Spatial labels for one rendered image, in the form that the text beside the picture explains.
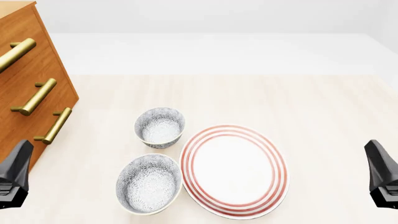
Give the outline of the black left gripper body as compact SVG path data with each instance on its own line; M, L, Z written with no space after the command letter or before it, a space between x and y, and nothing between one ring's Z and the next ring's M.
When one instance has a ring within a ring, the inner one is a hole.
M24 203L28 191L6 179L0 179L0 209L19 208Z

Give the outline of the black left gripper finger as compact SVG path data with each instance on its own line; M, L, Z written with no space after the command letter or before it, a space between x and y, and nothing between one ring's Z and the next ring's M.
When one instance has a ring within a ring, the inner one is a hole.
M23 139L17 143L7 158L0 163L0 183L11 183L23 190L29 189L29 164L34 146Z

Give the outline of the wooden cabinet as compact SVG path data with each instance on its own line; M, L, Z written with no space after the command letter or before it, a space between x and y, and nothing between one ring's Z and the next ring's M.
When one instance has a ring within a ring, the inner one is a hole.
M27 140L30 167L79 100L35 5L0 1L0 162Z

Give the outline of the large grey patterned bowl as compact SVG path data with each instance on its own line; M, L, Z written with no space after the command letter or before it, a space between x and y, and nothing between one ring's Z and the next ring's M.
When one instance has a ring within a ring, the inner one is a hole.
M182 171L165 154L144 154L128 163L116 181L116 197L128 212L149 216L165 210L182 189Z

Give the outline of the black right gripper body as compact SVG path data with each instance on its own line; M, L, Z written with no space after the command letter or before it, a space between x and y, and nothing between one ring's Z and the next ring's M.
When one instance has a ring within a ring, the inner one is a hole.
M398 180L378 186L370 192L370 196L379 208L398 209Z

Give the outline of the small wooden drawer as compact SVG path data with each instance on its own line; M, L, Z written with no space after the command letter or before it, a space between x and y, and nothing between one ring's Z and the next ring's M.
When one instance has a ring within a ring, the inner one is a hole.
M77 96L50 96L29 116L12 112L8 108L0 110L0 163L19 143L26 139L34 146L29 169L32 169L47 147L41 141L34 141L34 136L45 136L57 119L54 111L73 108L79 100Z

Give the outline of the white plate with red rings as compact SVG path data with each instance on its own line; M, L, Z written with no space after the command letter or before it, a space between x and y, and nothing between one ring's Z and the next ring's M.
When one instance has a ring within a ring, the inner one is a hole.
M275 210L289 190L283 153L261 133L236 124L197 132L182 147L183 186L199 206L232 220Z

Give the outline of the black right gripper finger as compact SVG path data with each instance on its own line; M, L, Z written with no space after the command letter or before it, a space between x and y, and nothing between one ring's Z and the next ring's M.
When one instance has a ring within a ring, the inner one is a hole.
M364 146L369 165L369 191L378 187L398 186L398 163L379 141L372 139Z

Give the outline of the small grey patterned bowl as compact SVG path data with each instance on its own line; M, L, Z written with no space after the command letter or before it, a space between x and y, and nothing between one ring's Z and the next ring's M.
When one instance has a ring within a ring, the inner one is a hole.
M134 124L136 136L148 147L165 149L177 143L185 128L185 118L173 108L153 108L142 113Z

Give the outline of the medium wooden drawer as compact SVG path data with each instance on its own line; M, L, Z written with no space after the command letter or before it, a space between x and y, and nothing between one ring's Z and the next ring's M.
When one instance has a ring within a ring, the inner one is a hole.
M39 92L35 83L56 82L35 110L28 116L12 107L22 107ZM55 121L53 111L72 108L78 97L58 63L29 63L17 72L6 70L0 74L0 134L27 132L45 134Z

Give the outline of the large wooden drawer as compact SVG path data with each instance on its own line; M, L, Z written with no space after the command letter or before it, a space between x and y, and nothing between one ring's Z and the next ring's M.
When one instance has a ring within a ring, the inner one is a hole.
M0 95L33 87L35 82L57 78L56 72L47 69L60 68L57 57L47 37L47 31L38 20L34 7L28 7L0 19L0 55L12 50L10 43L33 39L36 46L10 67L0 72Z

